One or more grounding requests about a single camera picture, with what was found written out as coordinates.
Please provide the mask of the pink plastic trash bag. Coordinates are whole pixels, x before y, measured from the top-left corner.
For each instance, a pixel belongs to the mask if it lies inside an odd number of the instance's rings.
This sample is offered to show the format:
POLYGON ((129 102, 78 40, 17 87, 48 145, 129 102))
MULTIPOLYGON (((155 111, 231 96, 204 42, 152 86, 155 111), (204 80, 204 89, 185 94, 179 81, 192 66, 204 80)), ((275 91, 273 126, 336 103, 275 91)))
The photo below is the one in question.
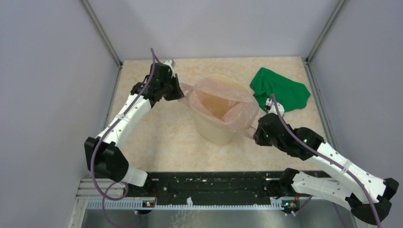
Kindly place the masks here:
POLYGON ((179 102, 187 106, 201 127, 209 125, 252 139, 256 128, 252 126, 259 105, 242 84, 219 74, 210 75, 190 85, 180 83, 185 97, 179 102))

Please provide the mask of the beige plastic trash bin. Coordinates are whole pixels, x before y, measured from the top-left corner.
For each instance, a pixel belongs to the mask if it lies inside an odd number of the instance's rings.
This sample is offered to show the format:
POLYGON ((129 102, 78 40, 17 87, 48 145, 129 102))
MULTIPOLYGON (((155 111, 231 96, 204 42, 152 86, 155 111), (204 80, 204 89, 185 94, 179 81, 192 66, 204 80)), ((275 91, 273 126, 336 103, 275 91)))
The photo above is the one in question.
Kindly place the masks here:
POLYGON ((212 74, 194 85, 189 105, 197 132, 217 145, 234 135, 250 137, 254 103, 245 86, 220 74, 212 74))

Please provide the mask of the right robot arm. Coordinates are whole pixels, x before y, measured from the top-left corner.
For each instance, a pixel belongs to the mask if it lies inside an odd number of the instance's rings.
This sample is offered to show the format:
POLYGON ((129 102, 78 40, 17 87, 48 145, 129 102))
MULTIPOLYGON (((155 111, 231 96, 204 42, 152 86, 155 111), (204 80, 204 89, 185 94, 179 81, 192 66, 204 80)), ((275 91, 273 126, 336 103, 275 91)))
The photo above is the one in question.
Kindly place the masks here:
POLYGON ((344 207, 367 224, 380 226, 390 212, 390 200, 396 194, 399 182, 364 171, 311 129, 292 129, 283 122, 274 113, 261 117, 253 136, 255 143, 274 146, 291 157, 311 163, 332 180, 287 168, 279 179, 278 190, 285 196, 299 193, 320 197, 344 207))

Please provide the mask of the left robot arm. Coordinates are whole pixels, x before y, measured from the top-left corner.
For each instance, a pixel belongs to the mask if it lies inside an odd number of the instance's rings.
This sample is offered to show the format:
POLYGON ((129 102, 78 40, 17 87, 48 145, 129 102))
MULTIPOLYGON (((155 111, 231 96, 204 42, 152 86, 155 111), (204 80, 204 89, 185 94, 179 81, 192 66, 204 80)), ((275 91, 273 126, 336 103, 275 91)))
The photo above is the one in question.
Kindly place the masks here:
POLYGON ((134 185, 140 196, 152 192, 148 173, 129 164, 122 150, 141 118, 162 98, 166 101, 184 97, 174 60, 151 64, 150 74, 144 82, 138 82, 130 91, 127 101, 111 123, 96 137, 85 141, 88 170, 115 182, 134 185))

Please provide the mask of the green cloth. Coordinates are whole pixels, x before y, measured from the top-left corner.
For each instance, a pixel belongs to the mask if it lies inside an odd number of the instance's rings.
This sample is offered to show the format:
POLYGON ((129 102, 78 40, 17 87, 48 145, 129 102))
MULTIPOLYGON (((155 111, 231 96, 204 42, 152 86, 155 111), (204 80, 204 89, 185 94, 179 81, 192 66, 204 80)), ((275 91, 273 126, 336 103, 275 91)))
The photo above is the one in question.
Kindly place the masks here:
POLYGON ((265 112, 268 112, 265 102, 272 94, 283 105, 285 112, 305 108, 311 96, 304 84, 292 81, 264 67, 259 69, 249 86, 254 92, 253 96, 259 107, 265 112))

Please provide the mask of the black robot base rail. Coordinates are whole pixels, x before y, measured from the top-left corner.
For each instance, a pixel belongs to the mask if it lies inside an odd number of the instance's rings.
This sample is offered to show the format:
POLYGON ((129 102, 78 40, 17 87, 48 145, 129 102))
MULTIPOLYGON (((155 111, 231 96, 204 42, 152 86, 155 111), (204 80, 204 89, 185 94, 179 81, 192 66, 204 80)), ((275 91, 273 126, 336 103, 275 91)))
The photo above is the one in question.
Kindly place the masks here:
POLYGON ((129 185, 128 197, 150 197, 157 205, 268 205, 273 200, 305 197, 279 183, 282 171, 151 172, 143 187, 129 185))

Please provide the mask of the left aluminium frame post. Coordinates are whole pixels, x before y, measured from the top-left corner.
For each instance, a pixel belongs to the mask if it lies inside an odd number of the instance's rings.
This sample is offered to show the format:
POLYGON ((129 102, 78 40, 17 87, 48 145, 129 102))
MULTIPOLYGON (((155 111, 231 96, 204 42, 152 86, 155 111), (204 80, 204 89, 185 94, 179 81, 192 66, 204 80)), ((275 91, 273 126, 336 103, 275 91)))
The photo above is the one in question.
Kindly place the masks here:
POLYGON ((121 59, 118 57, 118 54, 113 47, 112 42, 110 41, 107 33, 105 32, 100 20, 98 19, 98 16, 96 15, 96 12, 92 8, 90 2, 88 0, 79 0, 81 6, 83 7, 84 11, 86 12, 91 24, 93 25, 97 35, 101 39, 104 47, 106 48, 107 52, 109 53, 110 57, 113 59, 115 64, 121 68, 123 65, 123 62, 121 59))

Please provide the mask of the aluminium frame post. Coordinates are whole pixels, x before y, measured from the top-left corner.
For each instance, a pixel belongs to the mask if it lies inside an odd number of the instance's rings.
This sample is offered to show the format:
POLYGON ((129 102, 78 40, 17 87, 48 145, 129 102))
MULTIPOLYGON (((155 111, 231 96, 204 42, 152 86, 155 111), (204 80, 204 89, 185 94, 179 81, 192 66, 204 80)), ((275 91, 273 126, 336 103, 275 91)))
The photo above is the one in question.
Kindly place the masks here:
POLYGON ((112 42, 110 41, 107 33, 105 32, 100 20, 98 19, 98 16, 96 15, 96 12, 92 8, 90 2, 88 0, 79 0, 81 6, 83 7, 84 11, 86 12, 91 24, 93 25, 97 35, 101 39, 104 47, 106 48, 107 52, 109 53, 110 57, 113 59, 115 64, 121 68, 123 65, 123 62, 121 59, 118 57, 118 54, 113 47, 112 42))
POLYGON ((309 52, 308 56, 306 57, 305 61, 307 65, 310 65, 311 62, 314 60, 316 54, 318 53, 319 49, 321 48, 322 44, 324 43, 325 39, 327 38, 328 34, 330 33, 332 27, 335 25, 336 20, 340 16, 341 12, 345 8, 346 4, 349 0, 339 0, 331 13, 329 19, 327 20, 324 28, 322 29, 320 35, 318 36, 317 40, 315 41, 311 51, 309 52))

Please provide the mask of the right aluminium frame post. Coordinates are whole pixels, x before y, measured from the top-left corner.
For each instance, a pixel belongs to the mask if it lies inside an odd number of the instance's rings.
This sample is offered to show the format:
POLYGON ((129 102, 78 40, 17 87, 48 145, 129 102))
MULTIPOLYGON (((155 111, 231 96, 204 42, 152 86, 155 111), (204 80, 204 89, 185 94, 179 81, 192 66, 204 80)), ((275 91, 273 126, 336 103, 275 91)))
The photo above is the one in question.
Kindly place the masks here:
POLYGON ((335 25, 336 20, 340 16, 341 12, 345 8, 346 4, 349 0, 339 0, 331 13, 329 19, 327 20, 324 28, 322 29, 320 35, 318 36, 317 40, 315 41, 311 51, 309 52, 308 56, 306 57, 305 61, 307 65, 310 65, 311 62, 314 60, 316 54, 318 53, 319 49, 321 48, 322 44, 324 43, 325 39, 327 38, 328 34, 330 33, 332 27, 335 25))

